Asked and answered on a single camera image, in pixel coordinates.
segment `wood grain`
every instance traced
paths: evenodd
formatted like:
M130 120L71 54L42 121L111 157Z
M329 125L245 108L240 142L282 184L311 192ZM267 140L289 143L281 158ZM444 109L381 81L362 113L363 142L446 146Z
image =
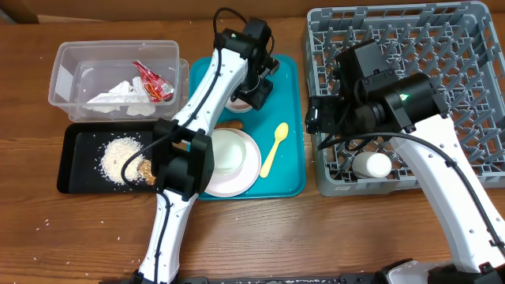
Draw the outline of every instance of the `wood grain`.
M214 12L228 6L254 17L306 17L310 9L340 6L374 6L392 4L420 4L437 0L24 0L23 3L36 15L96 19L104 21L149 20L204 20L212 19ZM500 0L483 0L493 13L505 12Z
M493 18L503 42L505 17ZM268 23L275 34L276 53L288 54L299 67L305 116L307 91L301 64L305 20L270 19ZM232 20L222 24L238 26ZM47 102L54 57L65 41L173 39L181 56L193 64L211 53L211 22L0 26L0 34L0 283L84 284L126 277L139 267L147 250L155 196L57 191L62 137L70 121ZM181 275L337 275L374 271L406 257L450 258L422 191L321 196L316 190L310 136L305 134L304 140L308 180L299 196L196 202L181 250ZM505 213L505 191L488 193Z

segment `teal tray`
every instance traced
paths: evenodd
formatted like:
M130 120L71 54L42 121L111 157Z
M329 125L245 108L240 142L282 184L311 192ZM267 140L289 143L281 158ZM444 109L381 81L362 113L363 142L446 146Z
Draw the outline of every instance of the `teal tray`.
M290 127L287 138L279 145L274 163L267 178L258 177L246 192L233 197L214 197L207 193L201 200L246 200L252 198L279 198L298 195L305 187L305 151L303 145L303 119L300 111L300 89L296 63L287 55L276 55L281 64L275 75L268 79L274 89L261 110L235 114L226 108L219 117L221 121L238 119L244 123L243 131L258 144L261 164L264 163L274 144L274 132L281 122ZM191 96L207 71L211 58L202 58L193 64L189 73L189 96Z

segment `white bottle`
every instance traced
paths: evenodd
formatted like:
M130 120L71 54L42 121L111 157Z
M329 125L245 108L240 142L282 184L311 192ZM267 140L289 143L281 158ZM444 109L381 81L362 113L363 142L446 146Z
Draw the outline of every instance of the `white bottle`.
M384 178L392 168L391 160L382 153L362 152L353 161L353 173L358 178Z

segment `red snack wrapper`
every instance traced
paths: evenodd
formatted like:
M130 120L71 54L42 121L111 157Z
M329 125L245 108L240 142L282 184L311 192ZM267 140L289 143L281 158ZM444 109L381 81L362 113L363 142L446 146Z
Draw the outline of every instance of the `red snack wrapper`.
M159 75L154 74L139 61L135 61L133 64L139 69L142 85L152 102L169 102L172 100L174 97L174 87L170 83Z

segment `green light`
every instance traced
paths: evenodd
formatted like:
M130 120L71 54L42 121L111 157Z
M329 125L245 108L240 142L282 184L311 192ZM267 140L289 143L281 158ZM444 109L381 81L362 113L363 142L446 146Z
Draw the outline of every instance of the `green light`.
M400 99L401 100L406 100L408 97L409 97L409 95L407 95L407 94L401 94L400 95Z

